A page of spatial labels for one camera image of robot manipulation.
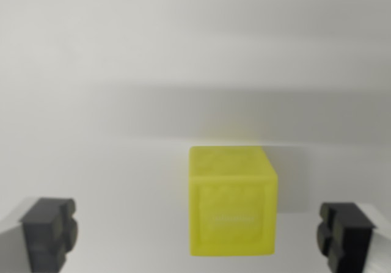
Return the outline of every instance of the white backdrop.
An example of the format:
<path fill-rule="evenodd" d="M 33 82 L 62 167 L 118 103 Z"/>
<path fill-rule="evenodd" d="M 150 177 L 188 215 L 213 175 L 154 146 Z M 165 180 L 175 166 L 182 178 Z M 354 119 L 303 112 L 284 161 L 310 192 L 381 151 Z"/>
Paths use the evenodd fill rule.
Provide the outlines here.
<path fill-rule="evenodd" d="M 73 197 L 63 273 L 326 273 L 324 201 L 391 219 L 391 0 L 0 0 L 0 217 Z M 276 254 L 188 252 L 192 145 L 260 144 Z"/>

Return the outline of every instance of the cube top face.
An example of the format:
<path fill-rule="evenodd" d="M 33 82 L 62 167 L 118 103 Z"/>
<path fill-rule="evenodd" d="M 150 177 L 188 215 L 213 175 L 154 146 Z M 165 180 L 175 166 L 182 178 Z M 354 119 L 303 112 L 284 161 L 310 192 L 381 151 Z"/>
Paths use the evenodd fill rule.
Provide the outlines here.
<path fill-rule="evenodd" d="M 190 149 L 189 174 L 204 176 L 265 176 L 270 163 L 259 146 L 205 146 Z"/>
<path fill-rule="evenodd" d="M 277 175 L 261 147 L 193 147 L 189 165 L 191 254 L 273 253 Z"/>

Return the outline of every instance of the yellow cube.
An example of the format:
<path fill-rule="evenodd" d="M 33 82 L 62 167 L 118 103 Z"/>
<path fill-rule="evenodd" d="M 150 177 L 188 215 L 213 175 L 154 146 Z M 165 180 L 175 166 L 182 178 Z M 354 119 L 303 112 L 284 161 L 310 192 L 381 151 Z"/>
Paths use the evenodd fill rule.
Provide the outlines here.
<path fill-rule="evenodd" d="M 259 146 L 192 147 L 190 253 L 274 253 L 277 174 Z"/>

